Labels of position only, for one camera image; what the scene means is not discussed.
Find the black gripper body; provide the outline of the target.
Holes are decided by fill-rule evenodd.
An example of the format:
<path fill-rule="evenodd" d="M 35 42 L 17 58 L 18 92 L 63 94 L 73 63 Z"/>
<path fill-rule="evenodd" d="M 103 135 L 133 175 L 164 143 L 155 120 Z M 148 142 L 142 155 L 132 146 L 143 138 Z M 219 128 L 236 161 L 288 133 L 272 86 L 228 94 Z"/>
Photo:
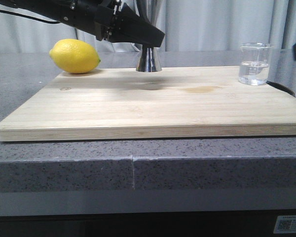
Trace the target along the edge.
<path fill-rule="evenodd" d="M 124 41 L 116 26 L 121 4 L 120 0 L 103 0 L 97 5 L 93 18 L 96 40 Z"/>

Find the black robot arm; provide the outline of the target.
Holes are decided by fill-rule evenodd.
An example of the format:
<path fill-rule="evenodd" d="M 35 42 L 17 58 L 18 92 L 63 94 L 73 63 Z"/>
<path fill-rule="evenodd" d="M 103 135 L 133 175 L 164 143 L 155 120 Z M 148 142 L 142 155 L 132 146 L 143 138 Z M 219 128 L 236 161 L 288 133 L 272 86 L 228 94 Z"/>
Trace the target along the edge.
<path fill-rule="evenodd" d="M 118 0 L 0 0 L 92 34 L 97 40 L 159 47 L 165 34 Z"/>

